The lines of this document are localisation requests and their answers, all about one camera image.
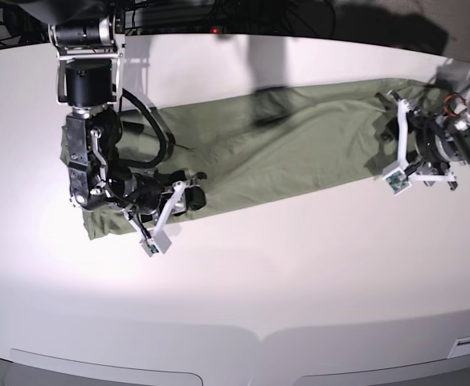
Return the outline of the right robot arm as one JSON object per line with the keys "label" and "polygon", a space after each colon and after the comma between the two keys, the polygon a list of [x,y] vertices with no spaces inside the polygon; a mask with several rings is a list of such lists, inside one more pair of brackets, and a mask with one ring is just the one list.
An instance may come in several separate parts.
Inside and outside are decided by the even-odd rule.
{"label": "right robot arm", "polygon": [[[206,174],[184,170],[162,174],[168,137],[154,113],[122,84],[125,16],[140,1],[19,1],[18,6],[47,25],[57,51],[57,101],[68,105],[63,134],[73,203],[85,212],[102,208],[121,213],[140,235],[148,256],[171,246],[164,227],[173,216],[206,205],[200,183]],[[149,161],[123,159],[121,108],[129,101],[147,120],[157,139]]]}

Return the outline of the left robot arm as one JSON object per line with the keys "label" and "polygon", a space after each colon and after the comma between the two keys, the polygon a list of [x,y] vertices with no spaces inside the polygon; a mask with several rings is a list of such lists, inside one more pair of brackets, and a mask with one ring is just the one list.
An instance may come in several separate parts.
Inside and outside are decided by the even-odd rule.
{"label": "left robot arm", "polygon": [[432,107],[425,104],[426,97],[407,99],[393,89],[386,96],[395,104],[396,115],[382,138],[396,140],[397,150],[395,160],[382,170],[382,180],[395,195],[414,183],[446,183],[455,191],[452,165],[470,167],[470,79]]}

